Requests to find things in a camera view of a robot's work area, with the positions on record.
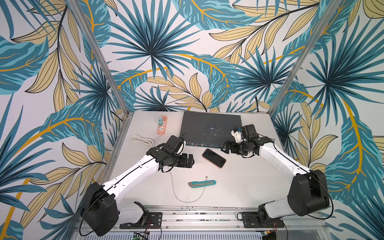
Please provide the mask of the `black phone pink case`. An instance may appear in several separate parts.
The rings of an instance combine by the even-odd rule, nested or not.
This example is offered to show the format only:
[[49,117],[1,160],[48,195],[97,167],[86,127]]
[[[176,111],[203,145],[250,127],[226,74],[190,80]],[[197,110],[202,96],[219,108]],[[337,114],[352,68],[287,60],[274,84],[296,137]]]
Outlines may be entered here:
[[215,152],[213,152],[210,149],[206,149],[204,151],[203,158],[206,159],[207,161],[209,161],[210,163],[212,163],[213,165],[215,165],[218,168],[222,168],[225,165],[226,161],[227,161],[226,159],[224,159],[223,157],[221,157],[220,155],[216,154]]

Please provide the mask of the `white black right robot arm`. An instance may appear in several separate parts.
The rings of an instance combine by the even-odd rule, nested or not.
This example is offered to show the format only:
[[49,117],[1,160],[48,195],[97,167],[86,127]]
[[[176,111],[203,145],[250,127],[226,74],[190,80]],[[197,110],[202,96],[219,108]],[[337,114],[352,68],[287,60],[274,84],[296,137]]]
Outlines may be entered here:
[[326,176],[322,171],[313,171],[283,153],[268,137],[250,141],[227,141],[221,147],[226,154],[236,154],[246,158],[260,156],[271,163],[291,183],[288,195],[258,207],[261,221],[279,219],[285,216],[308,216],[317,211],[332,207]]

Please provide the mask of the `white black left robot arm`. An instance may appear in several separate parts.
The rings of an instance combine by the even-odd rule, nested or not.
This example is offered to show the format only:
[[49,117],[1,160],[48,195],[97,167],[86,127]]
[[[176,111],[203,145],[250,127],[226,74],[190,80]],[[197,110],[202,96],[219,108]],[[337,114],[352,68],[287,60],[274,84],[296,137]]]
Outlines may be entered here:
[[91,184],[82,201],[81,222],[86,223],[98,237],[104,236],[116,225],[146,228],[149,210],[138,201],[125,208],[122,201],[139,183],[158,171],[162,172],[164,167],[190,169],[195,163],[194,156],[184,154],[183,147],[183,144],[153,147],[121,175],[103,184]]

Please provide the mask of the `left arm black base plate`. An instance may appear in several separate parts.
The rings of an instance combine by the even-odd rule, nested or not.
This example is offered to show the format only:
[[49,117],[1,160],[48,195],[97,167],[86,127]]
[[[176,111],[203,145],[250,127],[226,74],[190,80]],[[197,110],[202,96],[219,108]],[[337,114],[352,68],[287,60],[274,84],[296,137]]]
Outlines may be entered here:
[[120,229],[125,230],[145,230],[145,229],[160,229],[163,220],[163,213],[149,212],[144,214],[137,223],[125,223],[119,226]]

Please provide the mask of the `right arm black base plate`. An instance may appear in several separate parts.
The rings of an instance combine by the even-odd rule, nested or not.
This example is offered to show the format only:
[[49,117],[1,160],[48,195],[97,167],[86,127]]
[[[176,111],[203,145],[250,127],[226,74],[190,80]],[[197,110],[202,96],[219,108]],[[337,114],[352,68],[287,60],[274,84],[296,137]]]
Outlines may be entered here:
[[284,228],[284,222],[281,218],[271,219],[264,213],[259,212],[240,212],[240,220],[246,229],[280,229]]

